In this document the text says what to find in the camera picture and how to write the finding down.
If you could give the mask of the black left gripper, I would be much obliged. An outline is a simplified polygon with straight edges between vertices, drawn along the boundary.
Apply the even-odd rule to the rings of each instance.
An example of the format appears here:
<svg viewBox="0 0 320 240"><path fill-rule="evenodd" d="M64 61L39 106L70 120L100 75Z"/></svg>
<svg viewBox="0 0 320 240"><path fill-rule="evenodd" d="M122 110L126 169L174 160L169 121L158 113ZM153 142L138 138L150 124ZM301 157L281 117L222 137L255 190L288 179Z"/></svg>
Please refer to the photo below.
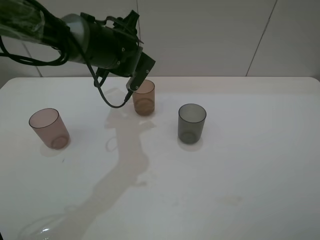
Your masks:
<svg viewBox="0 0 320 240"><path fill-rule="evenodd" d="M134 10L124 18L107 16L104 20L85 14L89 29L85 55L90 64L120 77L132 76L142 51L136 29L139 17Z"/></svg>

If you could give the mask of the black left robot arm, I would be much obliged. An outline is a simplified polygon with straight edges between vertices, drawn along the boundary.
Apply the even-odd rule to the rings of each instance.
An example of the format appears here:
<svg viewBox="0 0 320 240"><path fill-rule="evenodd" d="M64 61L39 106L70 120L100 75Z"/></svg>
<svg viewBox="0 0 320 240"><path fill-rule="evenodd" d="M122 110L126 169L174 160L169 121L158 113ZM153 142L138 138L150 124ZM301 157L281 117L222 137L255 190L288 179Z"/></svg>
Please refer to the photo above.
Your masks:
<svg viewBox="0 0 320 240"><path fill-rule="evenodd" d="M82 12L57 18L36 0L2 0L0 35L49 46L59 57L43 61L9 53L0 45L1 56L30 66L61 66L66 62L106 69L114 75L130 77L142 54L137 35L139 15L131 11L125 18L107 16L97 20Z"/></svg>

